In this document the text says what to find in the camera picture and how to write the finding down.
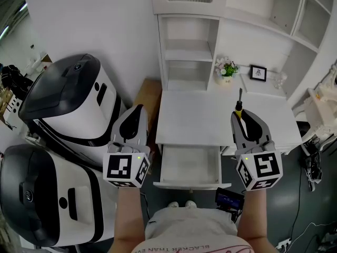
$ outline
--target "potted flower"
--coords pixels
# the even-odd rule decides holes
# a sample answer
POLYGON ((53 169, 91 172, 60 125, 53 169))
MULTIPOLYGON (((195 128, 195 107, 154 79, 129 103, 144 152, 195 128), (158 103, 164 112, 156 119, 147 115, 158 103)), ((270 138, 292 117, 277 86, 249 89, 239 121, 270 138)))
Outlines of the potted flower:
POLYGON ((221 59, 216 59, 215 63, 215 81, 219 85, 231 84, 233 78, 238 73, 240 67, 235 65, 227 56, 221 59))

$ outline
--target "framed picture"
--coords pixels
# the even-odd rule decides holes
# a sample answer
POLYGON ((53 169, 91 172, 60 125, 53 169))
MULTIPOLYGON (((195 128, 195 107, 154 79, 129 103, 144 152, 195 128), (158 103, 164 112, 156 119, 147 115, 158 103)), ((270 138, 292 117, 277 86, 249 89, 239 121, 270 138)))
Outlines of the framed picture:
POLYGON ((251 65, 251 79, 265 82, 267 69, 265 67, 251 65))

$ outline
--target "electronic device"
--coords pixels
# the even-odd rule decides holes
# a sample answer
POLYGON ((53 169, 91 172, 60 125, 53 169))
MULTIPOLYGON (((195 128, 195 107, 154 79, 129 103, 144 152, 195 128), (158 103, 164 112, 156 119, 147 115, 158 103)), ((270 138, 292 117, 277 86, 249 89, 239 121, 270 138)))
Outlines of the electronic device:
POLYGON ((232 221, 235 223, 242 213, 244 195, 218 188, 216 190, 215 202, 219 206, 219 210, 232 214, 232 221))

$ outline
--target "forearm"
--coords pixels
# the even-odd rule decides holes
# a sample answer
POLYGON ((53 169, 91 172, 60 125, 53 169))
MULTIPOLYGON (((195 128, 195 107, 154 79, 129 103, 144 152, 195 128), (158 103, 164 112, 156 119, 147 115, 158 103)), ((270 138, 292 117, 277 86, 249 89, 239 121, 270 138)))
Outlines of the forearm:
POLYGON ((119 188, 115 221, 115 240, 145 240, 139 189, 119 188))
POLYGON ((245 239, 267 237, 266 191, 247 191, 237 236, 245 239))

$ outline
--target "fiducial marker cube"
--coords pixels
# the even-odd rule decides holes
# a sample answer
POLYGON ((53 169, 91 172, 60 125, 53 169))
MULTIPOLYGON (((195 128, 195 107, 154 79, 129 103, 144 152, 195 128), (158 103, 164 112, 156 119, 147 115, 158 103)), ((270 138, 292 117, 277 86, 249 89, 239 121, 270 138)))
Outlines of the fiducial marker cube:
POLYGON ((116 187, 141 188, 149 167, 145 153, 107 153, 103 158, 103 179, 116 187))
POLYGON ((242 154, 236 170, 247 191, 273 187, 283 176, 279 151, 242 154))

